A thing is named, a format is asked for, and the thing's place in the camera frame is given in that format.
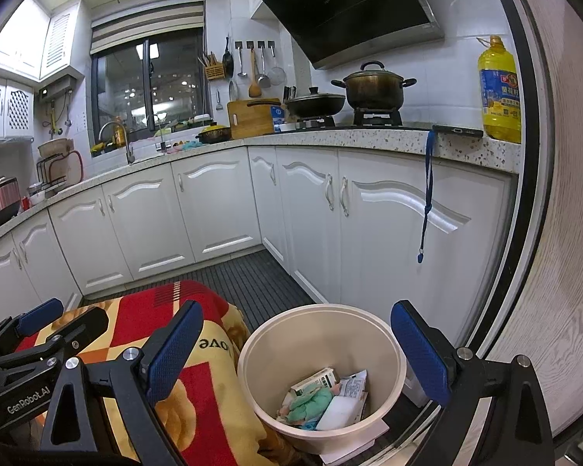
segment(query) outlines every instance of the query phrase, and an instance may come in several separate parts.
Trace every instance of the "trash bin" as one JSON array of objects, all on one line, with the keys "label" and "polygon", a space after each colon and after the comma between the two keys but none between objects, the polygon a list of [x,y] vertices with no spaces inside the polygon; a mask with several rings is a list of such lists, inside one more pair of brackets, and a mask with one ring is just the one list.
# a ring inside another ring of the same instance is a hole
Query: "trash bin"
[{"label": "trash bin", "polygon": [[[304,431],[276,421],[290,386],[324,367],[345,376],[367,370],[370,416],[333,431]],[[393,407],[406,377],[406,358],[390,327],[345,305],[309,305],[284,312],[250,336],[238,363],[244,396],[257,416],[297,449],[334,452],[362,439]]]}]

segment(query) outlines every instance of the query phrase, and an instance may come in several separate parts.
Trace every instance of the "wooden cutting board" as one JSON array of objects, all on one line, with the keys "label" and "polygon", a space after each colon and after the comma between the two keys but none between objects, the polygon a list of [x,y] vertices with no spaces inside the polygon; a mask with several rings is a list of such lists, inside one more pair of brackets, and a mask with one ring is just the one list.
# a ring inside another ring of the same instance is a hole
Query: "wooden cutting board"
[{"label": "wooden cutting board", "polygon": [[270,111],[272,105],[246,106],[254,101],[279,102],[280,100],[278,98],[259,98],[227,103],[231,135],[234,140],[274,132],[274,123],[272,122]]}]

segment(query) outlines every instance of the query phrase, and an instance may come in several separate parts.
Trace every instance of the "black rubber mat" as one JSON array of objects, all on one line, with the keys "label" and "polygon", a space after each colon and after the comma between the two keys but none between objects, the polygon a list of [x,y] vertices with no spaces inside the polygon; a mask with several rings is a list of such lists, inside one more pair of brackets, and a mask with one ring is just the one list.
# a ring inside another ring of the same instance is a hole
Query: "black rubber mat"
[{"label": "black rubber mat", "polygon": [[[196,280],[238,307],[244,314],[244,321],[251,332],[284,311],[314,304],[309,295],[267,250],[105,296],[95,301],[83,300],[83,304],[126,296],[179,280]],[[421,409],[402,394],[395,406],[384,417],[384,421],[389,425],[389,431],[378,438],[373,447],[345,462],[345,466],[358,466],[395,442],[420,412]],[[319,457],[315,456],[312,459],[313,464],[322,464]]]}]

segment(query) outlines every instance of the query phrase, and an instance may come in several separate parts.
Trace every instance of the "cooking oil bottle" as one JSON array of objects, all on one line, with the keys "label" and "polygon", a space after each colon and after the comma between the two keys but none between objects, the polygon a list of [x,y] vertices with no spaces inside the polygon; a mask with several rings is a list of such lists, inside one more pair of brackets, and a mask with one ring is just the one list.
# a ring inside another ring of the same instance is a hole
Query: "cooking oil bottle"
[{"label": "cooking oil bottle", "polygon": [[501,37],[490,35],[489,42],[477,38],[488,47],[479,56],[477,68],[482,88],[483,128],[493,138],[520,143],[520,91],[516,62]]}]

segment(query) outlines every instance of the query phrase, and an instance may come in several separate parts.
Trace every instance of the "countertop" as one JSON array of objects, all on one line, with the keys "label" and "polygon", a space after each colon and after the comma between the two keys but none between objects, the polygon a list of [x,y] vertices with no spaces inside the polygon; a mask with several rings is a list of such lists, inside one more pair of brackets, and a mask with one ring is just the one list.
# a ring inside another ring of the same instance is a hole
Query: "countertop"
[{"label": "countertop", "polygon": [[[240,140],[204,145],[174,154],[140,160],[133,165],[122,166],[91,177],[80,184],[67,188],[55,196],[14,217],[0,227],[0,238],[26,219],[74,194],[81,193],[119,177],[154,166],[208,154],[219,150],[255,145],[328,146],[356,149],[382,150],[407,154],[425,155],[427,131],[423,130],[322,130],[301,133],[277,133]],[[521,146],[516,143],[492,138],[439,134],[434,147],[434,157],[451,160],[496,171],[518,174],[521,166]]]}]

